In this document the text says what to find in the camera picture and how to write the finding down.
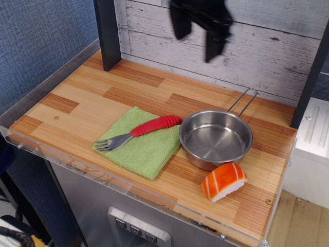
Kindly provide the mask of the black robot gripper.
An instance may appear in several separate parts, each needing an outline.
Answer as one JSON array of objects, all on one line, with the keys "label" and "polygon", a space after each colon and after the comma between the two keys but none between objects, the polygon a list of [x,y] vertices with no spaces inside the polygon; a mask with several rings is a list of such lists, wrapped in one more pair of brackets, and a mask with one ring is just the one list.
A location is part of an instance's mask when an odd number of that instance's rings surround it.
[{"label": "black robot gripper", "polygon": [[191,22],[204,23],[211,26],[220,24],[206,31],[206,63],[222,54],[233,18],[225,1],[170,1],[170,16],[174,34],[178,40],[191,33]]}]

